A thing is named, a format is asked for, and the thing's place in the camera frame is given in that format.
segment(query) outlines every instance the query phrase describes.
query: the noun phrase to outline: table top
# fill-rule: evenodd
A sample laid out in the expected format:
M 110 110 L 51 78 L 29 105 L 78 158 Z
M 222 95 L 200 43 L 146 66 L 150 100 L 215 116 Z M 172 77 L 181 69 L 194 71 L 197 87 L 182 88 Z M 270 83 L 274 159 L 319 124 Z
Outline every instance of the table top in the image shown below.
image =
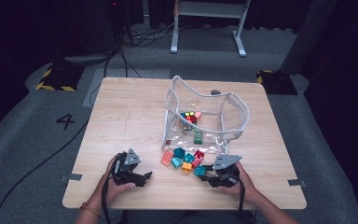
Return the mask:
M 276 119 L 263 87 L 257 83 L 185 80 L 196 91 L 232 91 L 249 107 L 250 120 L 242 136 L 229 143 L 228 154 L 242 155 L 244 169 L 255 186 L 281 209 L 307 206 Z M 132 148 L 142 159 L 133 171 L 153 172 L 143 188 L 119 195 L 110 204 L 116 209 L 238 209 L 236 196 L 227 195 L 200 181 L 192 173 L 160 163 L 168 79 L 106 77 L 92 110 L 62 203 L 78 208 L 94 191 L 107 163 Z M 201 164 L 212 164 L 206 154 Z M 254 209 L 245 203 L 245 209 Z

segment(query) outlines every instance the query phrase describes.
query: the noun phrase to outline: clear plastic bag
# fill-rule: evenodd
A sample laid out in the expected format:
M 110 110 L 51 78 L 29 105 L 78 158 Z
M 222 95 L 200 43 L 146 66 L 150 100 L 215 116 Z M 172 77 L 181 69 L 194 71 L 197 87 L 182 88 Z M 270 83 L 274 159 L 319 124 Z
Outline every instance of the clear plastic bag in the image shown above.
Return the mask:
M 200 115 L 186 119 L 184 113 Z M 163 149 L 227 154 L 229 141 L 241 137 L 250 118 L 246 103 L 233 92 L 203 95 L 179 76 L 167 92 Z

